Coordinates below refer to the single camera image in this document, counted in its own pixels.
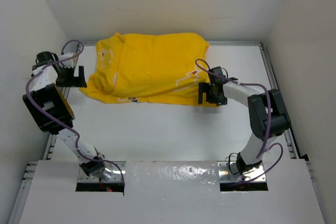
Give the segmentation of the yellow pillowcase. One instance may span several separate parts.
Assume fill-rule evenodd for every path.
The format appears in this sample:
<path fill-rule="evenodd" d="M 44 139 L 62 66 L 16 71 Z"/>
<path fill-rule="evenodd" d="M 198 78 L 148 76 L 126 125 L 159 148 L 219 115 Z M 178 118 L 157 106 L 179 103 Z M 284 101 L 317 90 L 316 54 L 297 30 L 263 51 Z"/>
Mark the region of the yellow pillowcase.
<path fill-rule="evenodd" d="M 208 82 L 208 42 L 195 33 L 119 34 L 96 44 L 97 64 L 80 91 L 106 104 L 198 105 L 198 84 Z"/>

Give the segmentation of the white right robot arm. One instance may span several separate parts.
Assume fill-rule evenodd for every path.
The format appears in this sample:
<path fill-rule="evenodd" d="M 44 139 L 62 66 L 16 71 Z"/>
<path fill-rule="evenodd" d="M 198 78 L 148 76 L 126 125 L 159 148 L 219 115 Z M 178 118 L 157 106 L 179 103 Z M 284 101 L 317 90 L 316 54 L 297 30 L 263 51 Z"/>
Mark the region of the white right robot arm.
<path fill-rule="evenodd" d="M 278 89 L 268 90 L 258 83 L 239 82 L 223 74 L 221 67 L 201 70 L 208 74 L 209 82 L 198 84 L 198 104 L 203 102 L 216 106 L 226 105 L 228 99 L 248 109 L 251 136 L 237 154 L 235 174 L 257 168 L 264 152 L 271 149 L 271 143 L 291 127 L 291 120 Z"/>

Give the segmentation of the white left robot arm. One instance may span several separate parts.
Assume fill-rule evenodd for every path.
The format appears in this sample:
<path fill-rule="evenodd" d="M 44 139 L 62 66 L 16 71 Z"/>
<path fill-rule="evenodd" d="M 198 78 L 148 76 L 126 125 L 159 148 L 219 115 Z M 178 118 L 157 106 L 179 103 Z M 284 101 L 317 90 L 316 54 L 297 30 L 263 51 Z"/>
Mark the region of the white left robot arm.
<path fill-rule="evenodd" d="M 86 88 L 84 67 L 79 66 L 75 76 L 72 53 L 61 55 L 59 63 L 55 53 L 43 51 L 37 54 L 32 67 L 33 80 L 28 85 L 23 102 L 37 126 L 62 140 L 76 155 L 79 166 L 89 177 L 102 178 L 105 171 L 103 156 L 95 147 L 81 140 L 72 130 L 75 115 L 60 88 Z"/>

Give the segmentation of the white front cover board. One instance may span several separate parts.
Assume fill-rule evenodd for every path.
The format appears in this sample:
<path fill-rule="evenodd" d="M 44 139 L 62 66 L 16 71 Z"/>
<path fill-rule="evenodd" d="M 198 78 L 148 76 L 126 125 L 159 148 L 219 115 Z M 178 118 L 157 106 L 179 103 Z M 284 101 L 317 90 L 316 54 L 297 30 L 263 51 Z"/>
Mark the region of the white front cover board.
<path fill-rule="evenodd" d="M 215 162 L 127 162 L 123 193 L 77 192 L 74 162 L 40 161 L 21 223 L 323 223 L 304 161 L 281 161 L 266 191 L 222 192 Z"/>

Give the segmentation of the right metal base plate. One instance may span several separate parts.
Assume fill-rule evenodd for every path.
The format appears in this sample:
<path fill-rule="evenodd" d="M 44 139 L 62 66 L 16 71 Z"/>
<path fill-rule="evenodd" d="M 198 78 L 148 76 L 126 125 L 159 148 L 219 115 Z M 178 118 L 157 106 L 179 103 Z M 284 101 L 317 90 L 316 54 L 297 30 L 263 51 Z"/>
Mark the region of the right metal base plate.
<path fill-rule="evenodd" d="M 263 163 L 261 163 L 258 167 L 253 167 L 252 169 L 243 172 L 243 174 L 239 174 L 235 171 L 235 161 L 223 161 L 217 162 L 218 167 L 218 175 L 220 183 L 238 183 L 238 182 L 250 182 L 250 183 L 265 183 L 266 175 Z"/>

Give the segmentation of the metal base plate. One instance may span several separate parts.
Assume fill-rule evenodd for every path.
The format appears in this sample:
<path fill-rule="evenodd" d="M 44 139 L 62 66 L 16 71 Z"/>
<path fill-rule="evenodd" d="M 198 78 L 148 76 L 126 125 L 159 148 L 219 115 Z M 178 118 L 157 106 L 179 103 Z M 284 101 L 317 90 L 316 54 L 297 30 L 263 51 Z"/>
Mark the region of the metal base plate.
<path fill-rule="evenodd" d="M 243 172 L 243 174 L 239 174 L 235 171 L 235 161 L 223 161 L 217 162 L 218 167 L 218 175 L 220 183 L 238 183 L 238 182 L 250 182 L 250 183 L 265 183 L 266 175 L 263 163 L 261 163 L 258 167 L 253 167 L 252 169 Z"/>
<path fill-rule="evenodd" d="M 126 162 L 114 162 L 116 165 L 99 162 L 97 164 L 83 164 L 78 174 L 80 183 L 97 183 L 99 180 L 105 183 L 121 183 L 122 177 L 125 176 Z"/>

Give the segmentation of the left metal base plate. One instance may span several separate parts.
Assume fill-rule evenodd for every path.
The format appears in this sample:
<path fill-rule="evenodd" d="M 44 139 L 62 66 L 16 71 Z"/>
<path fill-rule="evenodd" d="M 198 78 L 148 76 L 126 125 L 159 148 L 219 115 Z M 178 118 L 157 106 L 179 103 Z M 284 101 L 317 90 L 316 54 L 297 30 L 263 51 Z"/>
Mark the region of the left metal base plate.
<path fill-rule="evenodd" d="M 97 164 L 83 164 L 78 174 L 80 183 L 97 183 L 99 180 L 105 183 L 121 183 L 122 177 L 125 176 L 126 162 L 114 162 L 116 165 L 99 162 Z"/>

